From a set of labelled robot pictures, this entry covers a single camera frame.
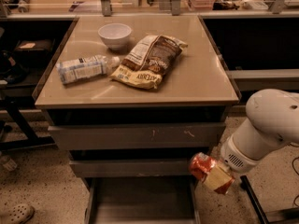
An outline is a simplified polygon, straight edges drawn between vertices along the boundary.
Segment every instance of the bottle cap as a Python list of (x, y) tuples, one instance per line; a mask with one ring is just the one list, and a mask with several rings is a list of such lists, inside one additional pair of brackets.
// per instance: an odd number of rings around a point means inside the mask
[(112, 57), (112, 59), (111, 59), (111, 67), (112, 68), (118, 67), (120, 65), (120, 62), (121, 62), (120, 57), (118, 57), (118, 56)]

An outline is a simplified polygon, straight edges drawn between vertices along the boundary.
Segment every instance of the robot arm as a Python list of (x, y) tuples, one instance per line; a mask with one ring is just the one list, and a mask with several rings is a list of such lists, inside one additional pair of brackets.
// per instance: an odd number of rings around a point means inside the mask
[(231, 171), (244, 174), (270, 152), (299, 143), (299, 93), (261, 90), (246, 103), (247, 118), (221, 147), (220, 161), (196, 154), (190, 172), (206, 186), (226, 194)]
[(221, 161), (246, 173), (272, 151), (299, 142), (299, 94), (261, 90), (246, 103), (246, 120), (225, 141)]

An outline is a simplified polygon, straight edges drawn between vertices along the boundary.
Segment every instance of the plastic water bottle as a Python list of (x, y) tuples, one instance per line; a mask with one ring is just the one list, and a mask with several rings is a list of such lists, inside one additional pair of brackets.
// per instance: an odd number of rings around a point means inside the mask
[(18, 167), (18, 164), (11, 159), (9, 155), (3, 155), (3, 153), (0, 151), (0, 163), (10, 172), (16, 170)]

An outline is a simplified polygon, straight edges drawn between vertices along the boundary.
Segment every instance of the concrete floor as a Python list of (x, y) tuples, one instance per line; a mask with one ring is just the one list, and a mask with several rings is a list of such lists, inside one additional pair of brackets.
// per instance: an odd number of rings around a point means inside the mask
[[(227, 128), (221, 142), (213, 149), (213, 156), (217, 157), (221, 143), (245, 118), (236, 115), (228, 117)], [(7, 124), (13, 129), (6, 140), (24, 138), (15, 123), (8, 121)], [(30, 125), (37, 135), (49, 135), (48, 123), (41, 118), (33, 118)], [(89, 191), (72, 173), (66, 151), (47, 146), (10, 150), (8, 154), (19, 167), (12, 173), (0, 167), (0, 213), (18, 203), (29, 203), (36, 213), (28, 224), (84, 223)], [(292, 169), (292, 160), (298, 155), (298, 147), (284, 147), (264, 158), (247, 175), (265, 212), (294, 207), (293, 200), (299, 194), (299, 176)], [(202, 224), (260, 223), (248, 194), (240, 188), (239, 176), (226, 196), (201, 184), (196, 187), (195, 194)]]

